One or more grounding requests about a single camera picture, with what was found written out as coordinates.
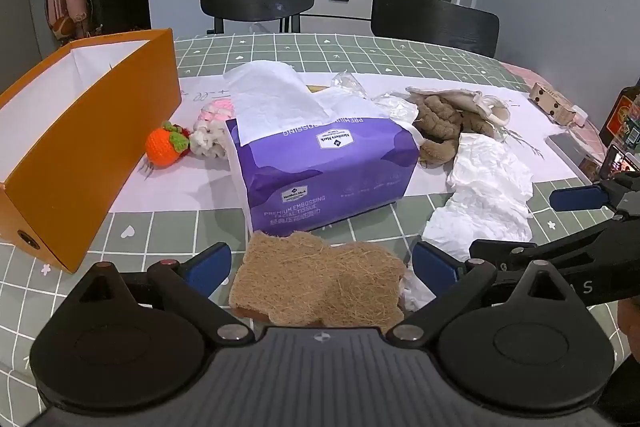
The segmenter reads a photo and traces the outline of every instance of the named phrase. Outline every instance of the stuffed animal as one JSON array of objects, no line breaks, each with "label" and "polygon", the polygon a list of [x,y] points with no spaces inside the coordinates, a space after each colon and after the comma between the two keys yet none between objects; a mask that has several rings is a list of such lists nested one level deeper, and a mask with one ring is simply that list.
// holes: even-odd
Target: stuffed animal
[{"label": "stuffed animal", "polygon": [[203,156],[225,156],[222,146],[225,121],[234,118],[234,106],[229,98],[219,98],[202,108],[189,138],[191,152]]},{"label": "stuffed animal", "polygon": [[418,107],[414,127],[425,138],[419,157],[423,165],[439,166],[452,160],[458,152],[461,132],[494,137],[494,126],[480,114],[458,110],[440,94],[425,94],[412,88],[407,90],[410,92],[409,102]]},{"label": "stuffed animal", "polygon": [[189,131],[166,121],[146,137],[146,159],[150,167],[168,167],[189,152]]}]

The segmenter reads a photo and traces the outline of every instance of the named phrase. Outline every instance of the tissue pack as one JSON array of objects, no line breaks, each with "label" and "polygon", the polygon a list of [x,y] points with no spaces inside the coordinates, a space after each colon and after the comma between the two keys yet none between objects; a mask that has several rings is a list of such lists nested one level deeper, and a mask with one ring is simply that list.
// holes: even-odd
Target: tissue pack
[{"label": "tissue pack", "polygon": [[418,159],[409,131],[388,118],[340,118],[242,146],[226,123],[231,175],[249,230],[286,236],[398,200]]}]

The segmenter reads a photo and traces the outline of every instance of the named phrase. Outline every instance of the orange box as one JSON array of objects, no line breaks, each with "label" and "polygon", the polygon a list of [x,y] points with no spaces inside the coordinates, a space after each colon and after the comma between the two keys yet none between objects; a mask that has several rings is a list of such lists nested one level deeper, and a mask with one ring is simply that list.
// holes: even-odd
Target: orange box
[{"label": "orange box", "polygon": [[75,272],[146,136],[180,104],[171,30],[82,39],[0,95],[0,235]]}]

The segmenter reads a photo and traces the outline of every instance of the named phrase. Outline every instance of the pink crochet toy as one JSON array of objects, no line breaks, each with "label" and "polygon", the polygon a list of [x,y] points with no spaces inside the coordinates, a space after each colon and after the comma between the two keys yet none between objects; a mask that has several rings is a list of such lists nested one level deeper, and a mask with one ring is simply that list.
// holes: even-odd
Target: pink crochet toy
[{"label": "pink crochet toy", "polygon": [[189,137],[191,152],[203,156],[224,156],[221,140],[225,121],[235,118],[234,106],[229,98],[218,98],[202,108]]}]

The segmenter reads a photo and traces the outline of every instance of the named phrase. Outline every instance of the coconut fiber pad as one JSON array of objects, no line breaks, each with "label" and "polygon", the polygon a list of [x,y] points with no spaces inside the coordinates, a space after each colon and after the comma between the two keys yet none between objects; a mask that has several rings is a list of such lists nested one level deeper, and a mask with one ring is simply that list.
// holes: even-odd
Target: coconut fiber pad
[{"label": "coconut fiber pad", "polygon": [[277,326],[378,326],[388,330],[398,308],[404,263],[374,243],[331,247],[307,232],[256,232],[238,269],[229,304],[241,317]]}]

